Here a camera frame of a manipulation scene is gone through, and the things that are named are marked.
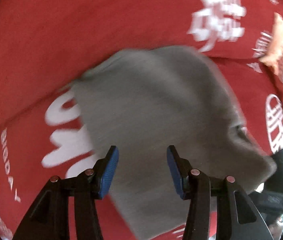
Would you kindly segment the person's right hand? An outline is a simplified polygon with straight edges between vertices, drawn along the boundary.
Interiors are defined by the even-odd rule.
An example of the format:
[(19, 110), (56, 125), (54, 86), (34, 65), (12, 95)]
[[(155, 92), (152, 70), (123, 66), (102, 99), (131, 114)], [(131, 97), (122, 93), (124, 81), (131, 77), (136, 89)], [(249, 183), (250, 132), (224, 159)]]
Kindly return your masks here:
[(283, 234), (283, 216), (278, 217), (276, 221), (268, 226), (270, 234), (274, 240), (280, 240)]

